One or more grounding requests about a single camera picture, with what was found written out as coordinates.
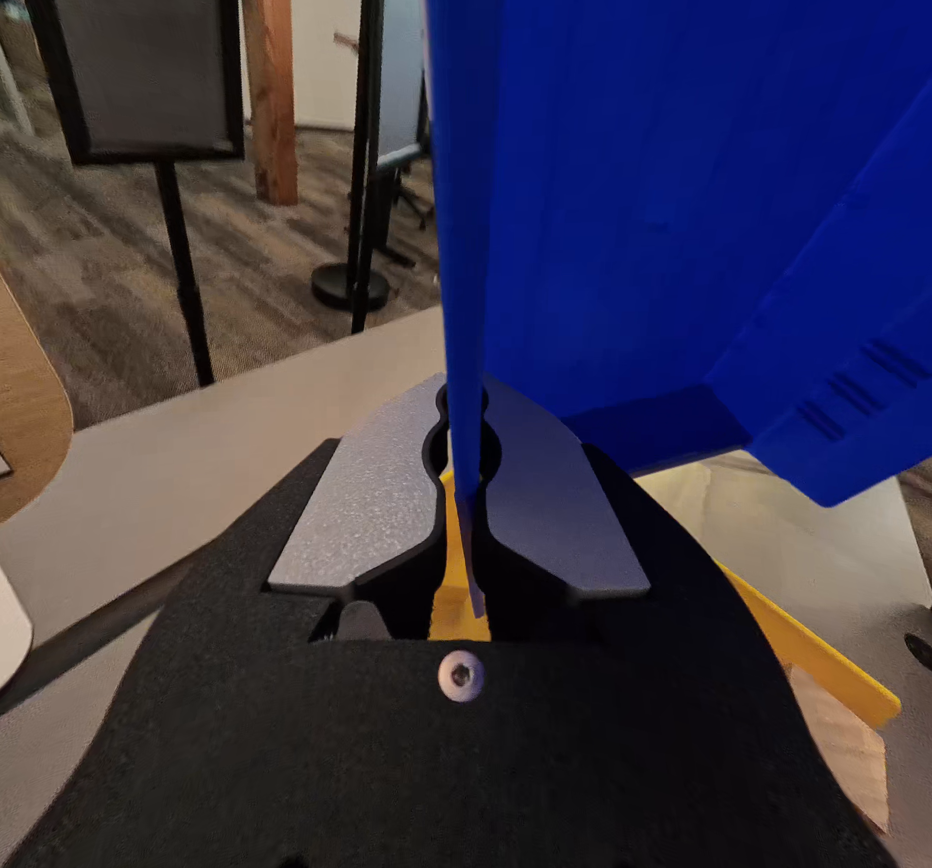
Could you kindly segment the white board stand base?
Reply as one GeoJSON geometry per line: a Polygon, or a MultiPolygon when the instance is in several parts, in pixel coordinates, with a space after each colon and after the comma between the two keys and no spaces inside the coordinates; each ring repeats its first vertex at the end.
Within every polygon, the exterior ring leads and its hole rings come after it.
{"type": "Polygon", "coordinates": [[[20,670],[32,646],[32,620],[1,571],[1,690],[20,670]]]}

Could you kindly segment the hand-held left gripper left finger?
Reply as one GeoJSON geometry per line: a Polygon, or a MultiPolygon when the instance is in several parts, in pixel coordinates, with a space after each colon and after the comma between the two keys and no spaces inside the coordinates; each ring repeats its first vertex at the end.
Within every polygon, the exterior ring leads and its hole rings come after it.
{"type": "Polygon", "coordinates": [[[390,637],[426,640],[447,569],[447,378],[435,373],[339,440],[266,581],[363,601],[390,637]]]}

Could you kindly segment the blue plastic box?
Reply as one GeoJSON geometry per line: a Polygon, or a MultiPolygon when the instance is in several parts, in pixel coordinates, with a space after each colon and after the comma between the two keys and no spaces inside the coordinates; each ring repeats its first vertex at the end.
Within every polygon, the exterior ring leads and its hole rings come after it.
{"type": "Polygon", "coordinates": [[[457,491],[483,376],[628,471],[930,458],[931,0],[426,0],[457,491]]]}

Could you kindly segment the black framed glass panel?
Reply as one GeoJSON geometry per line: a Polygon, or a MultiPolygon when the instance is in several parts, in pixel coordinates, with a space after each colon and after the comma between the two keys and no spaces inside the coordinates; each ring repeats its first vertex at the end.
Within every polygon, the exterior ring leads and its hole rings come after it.
{"type": "Polygon", "coordinates": [[[429,147],[425,0],[372,0],[368,168],[382,175],[429,147]]]}

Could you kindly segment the black framed sign stand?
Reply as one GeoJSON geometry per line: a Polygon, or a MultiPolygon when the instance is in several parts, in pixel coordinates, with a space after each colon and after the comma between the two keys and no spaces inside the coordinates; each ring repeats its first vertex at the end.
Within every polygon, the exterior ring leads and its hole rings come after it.
{"type": "Polygon", "coordinates": [[[176,165],[243,160],[239,0],[25,0],[75,166],[151,164],[198,384],[215,374],[176,165]]]}

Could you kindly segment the wooden post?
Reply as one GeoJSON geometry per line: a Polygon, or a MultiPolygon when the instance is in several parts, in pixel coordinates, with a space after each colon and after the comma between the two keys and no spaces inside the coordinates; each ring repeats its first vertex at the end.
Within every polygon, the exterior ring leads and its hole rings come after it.
{"type": "Polygon", "coordinates": [[[241,0],[257,196],[298,202],[292,0],[241,0]]]}

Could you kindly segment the black office chair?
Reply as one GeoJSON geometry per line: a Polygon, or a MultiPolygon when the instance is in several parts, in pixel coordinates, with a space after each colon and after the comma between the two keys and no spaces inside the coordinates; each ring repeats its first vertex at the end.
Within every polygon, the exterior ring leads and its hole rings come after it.
{"type": "Polygon", "coordinates": [[[402,164],[394,171],[392,206],[399,204],[407,206],[417,219],[419,231],[426,231],[428,225],[435,218],[435,204],[432,197],[424,197],[418,194],[408,184],[408,177],[411,175],[412,165],[402,164]]]}

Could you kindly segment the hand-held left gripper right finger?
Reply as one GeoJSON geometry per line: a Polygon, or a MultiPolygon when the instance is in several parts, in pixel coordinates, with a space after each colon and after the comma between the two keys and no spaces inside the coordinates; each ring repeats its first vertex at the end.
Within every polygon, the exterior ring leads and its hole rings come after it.
{"type": "Polygon", "coordinates": [[[649,593],[646,571],[577,436],[496,377],[483,390],[475,576],[491,638],[583,639],[592,606],[649,593]]]}

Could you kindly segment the yellow plastic box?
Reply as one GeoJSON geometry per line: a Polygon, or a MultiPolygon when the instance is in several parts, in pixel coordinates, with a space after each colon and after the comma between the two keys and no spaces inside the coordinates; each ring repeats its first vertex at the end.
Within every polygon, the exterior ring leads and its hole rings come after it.
{"type": "MultiPolygon", "coordinates": [[[[449,529],[447,570],[434,597],[431,641],[490,641],[487,617],[476,617],[460,544],[453,471],[441,476],[449,529]]],[[[777,659],[785,668],[808,673],[817,684],[869,727],[877,730],[898,717],[898,697],[826,641],[792,618],[724,564],[718,565],[748,607],[777,659]]]]}

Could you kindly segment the wooden instruction board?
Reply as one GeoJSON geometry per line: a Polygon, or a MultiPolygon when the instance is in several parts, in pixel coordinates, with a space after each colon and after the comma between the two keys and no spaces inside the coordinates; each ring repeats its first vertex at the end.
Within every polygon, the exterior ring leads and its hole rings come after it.
{"type": "Polygon", "coordinates": [[[2,523],[35,501],[58,475],[73,436],[64,385],[2,280],[2,523]]]}

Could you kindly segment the black round-base pole stand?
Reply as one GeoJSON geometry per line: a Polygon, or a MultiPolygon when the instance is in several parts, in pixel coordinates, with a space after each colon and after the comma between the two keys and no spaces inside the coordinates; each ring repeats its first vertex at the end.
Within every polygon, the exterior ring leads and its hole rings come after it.
{"type": "Polygon", "coordinates": [[[317,300],[350,313],[351,334],[363,331],[368,315],[384,308],[390,297],[388,281],[373,267],[390,214],[378,170],[383,6],[384,0],[361,0],[347,258],[319,266],[310,280],[317,300]]]}

